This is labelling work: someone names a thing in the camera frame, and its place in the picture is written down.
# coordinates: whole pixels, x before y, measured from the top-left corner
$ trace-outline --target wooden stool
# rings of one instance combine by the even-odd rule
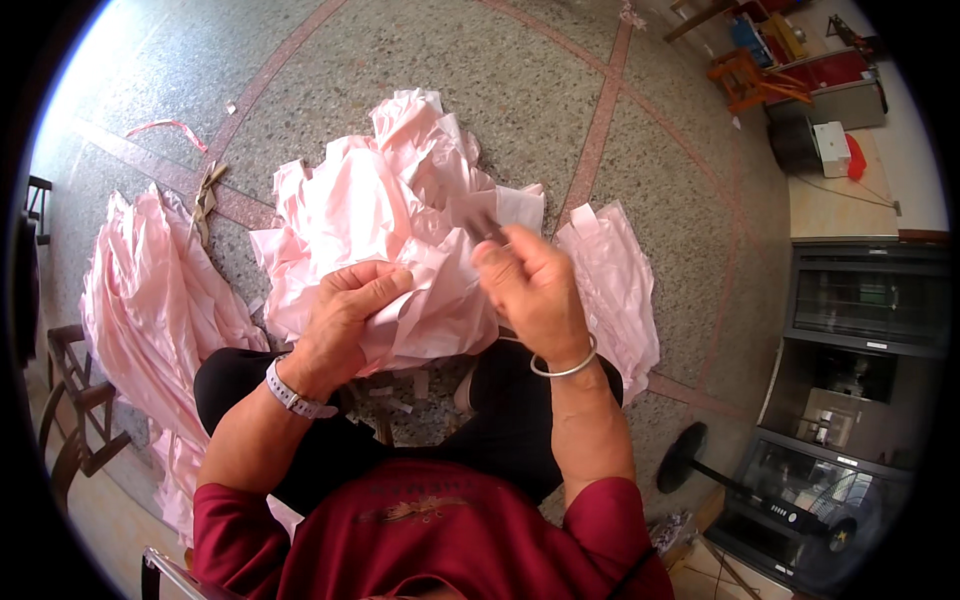
[[[730,96],[728,109],[739,111],[766,101],[768,91],[813,104],[806,86],[800,80],[781,73],[761,70],[746,48],[737,48],[713,61],[716,65],[707,71],[707,78],[720,82]]]
[[[69,435],[64,433],[62,426],[57,422],[57,428],[64,437],[63,448],[50,472],[50,485],[53,488],[54,499],[65,513],[67,492],[77,471],[82,471],[87,477],[92,476],[130,443],[130,434],[126,431],[115,438],[110,437],[113,397],[116,395],[116,390],[108,381],[90,385],[92,358],[89,352],[81,368],[77,355],[70,347],[71,343],[83,340],[84,329],[80,325],[68,325],[47,331],[47,377],[51,392],[43,407],[43,416],[40,418],[38,444],[41,456],[50,437],[50,426],[56,422],[57,406],[64,394],[70,398],[70,403],[73,404],[77,414],[77,426]],[[55,365],[59,375],[56,385],[54,384]],[[103,425],[92,413],[93,409],[100,405],[104,406]],[[104,443],[103,447],[96,452],[91,450],[86,442],[87,418]]]

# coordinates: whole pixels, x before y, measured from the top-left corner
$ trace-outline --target white wristwatch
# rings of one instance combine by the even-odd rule
[[[336,406],[321,404],[314,400],[307,399],[287,387],[287,384],[280,381],[276,376],[276,363],[280,362],[283,356],[278,356],[274,362],[267,367],[267,387],[274,393],[280,404],[295,415],[307,417],[308,419],[329,419],[336,417],[340,411]]]

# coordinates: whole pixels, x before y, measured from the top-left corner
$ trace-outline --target white box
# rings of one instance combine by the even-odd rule
[[[824,177],[846,177],[850,169],[850,146],[840,121],[813,126],[817,150],[824,163]]]

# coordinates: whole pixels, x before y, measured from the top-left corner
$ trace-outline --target maroon t-shirt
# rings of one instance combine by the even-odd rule
[[[423,579],[466,598],[606,598],[650,548],[636,485],[580,492],[564,528],[513,485],[441,461],[394,459],[328,496],[294,535],[260,494],[194,494],[197,578],[255,598],[403,594]],[[655,555],[622,598],[673,598]]]

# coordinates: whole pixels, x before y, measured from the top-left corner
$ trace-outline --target bracelet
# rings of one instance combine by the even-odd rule
[[[576,372],[582,371],[588,364],[590,364],[590,361],[593,360],[593,357],[597,355],[597,338],[592,333],[588,333],[588,335],[590,336],[590,353],[587,355],[587,358],[584,359],[584,362],[580,363],[573,369],[567,369],[566,371],[560,372],[541,371],[537,368],[537,359],[540,357],[534,354],[530,358],[530,371],[541,377],[566,377],[567,375],[572,375]]]

